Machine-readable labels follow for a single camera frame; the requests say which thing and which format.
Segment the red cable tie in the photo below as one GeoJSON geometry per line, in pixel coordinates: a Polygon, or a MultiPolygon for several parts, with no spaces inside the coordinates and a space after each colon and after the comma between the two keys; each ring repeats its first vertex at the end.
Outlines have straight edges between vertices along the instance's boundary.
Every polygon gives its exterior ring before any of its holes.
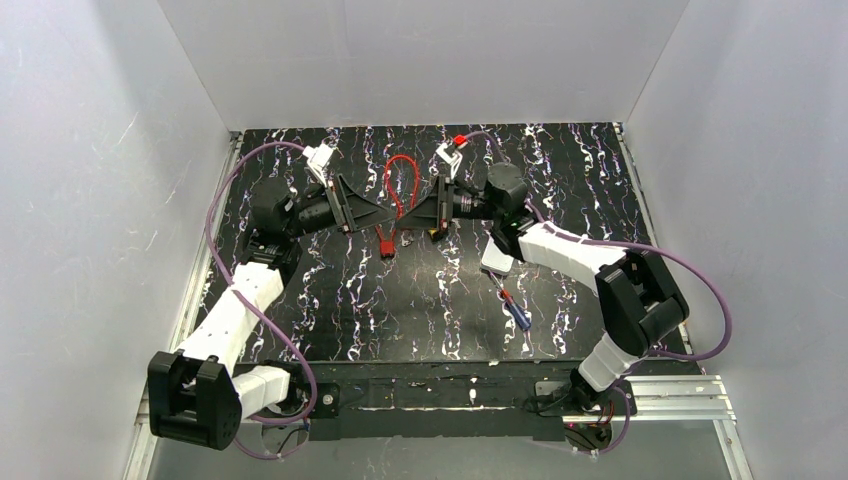
{"type": "Polygon", "coordinates": [[[396,255],[396,230],[392,228],[389,233],[385,233],[381,226],[375,226],[374,230],[379,242],[380,257],[384,260],[394,258],[396,255]]]}
{"type": "Polygon", "coordinates": [[[396,210],[396,217],[400,218],[408,208],[414,207],[418,200],[421,173],[418,162],[411,156],[406,154],[396,154],[391,156],[386,162],[383,172],[384,188],[389,195],[389,199],[393,202],[396,210]],[[411,168],[412,172],[412,193],[408,202],[404,202],[402,185],[400,180],[394,180],[393,174],[399,171],[400,164],[406,164],[411,168]]]}

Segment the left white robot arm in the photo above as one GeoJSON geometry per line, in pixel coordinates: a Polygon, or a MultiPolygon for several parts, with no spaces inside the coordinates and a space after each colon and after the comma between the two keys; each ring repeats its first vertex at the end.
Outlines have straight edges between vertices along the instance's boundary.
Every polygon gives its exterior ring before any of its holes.
{"type": "Polygon", "coordinates": [[[284,179],[261,181],[252,195],[250,227],[243,254],[228,287],[200,326],[172,352],[157,352],[148,364],[149,428],[152,435],[214,450],[227,448],[243,420],[271,425],[286,417],[261,411],[301,391],[300,420],[318,400],[314,374],[303,355],[298,364],[235,370],[241,350],[265,312],[283,293],[297,269],[301,237],[335,229],[351,234],[388,221],[391,212],[357,192],[337,175],[293,195],[284,179]]]}

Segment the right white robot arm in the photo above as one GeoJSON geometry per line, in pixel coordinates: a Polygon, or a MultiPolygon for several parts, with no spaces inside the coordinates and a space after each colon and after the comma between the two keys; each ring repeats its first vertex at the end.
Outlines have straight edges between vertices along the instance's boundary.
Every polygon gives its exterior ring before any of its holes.
{"type": "Polygon", "coordinates": [[[684,296],[661,254],[646,246],[593,244],[542,221],[527,202],[528,187],[514,164],[490,167],[483,189],[440,176],[424,200],[398,219],[404,230],[442,229],[452,218],[489,220],[494,246],[524,263],[547,267],[589,287],[600,303],[605,332],[569,375],[569,383],[529,403],[587,410],[649,350],[689,316],[684,296]]]}

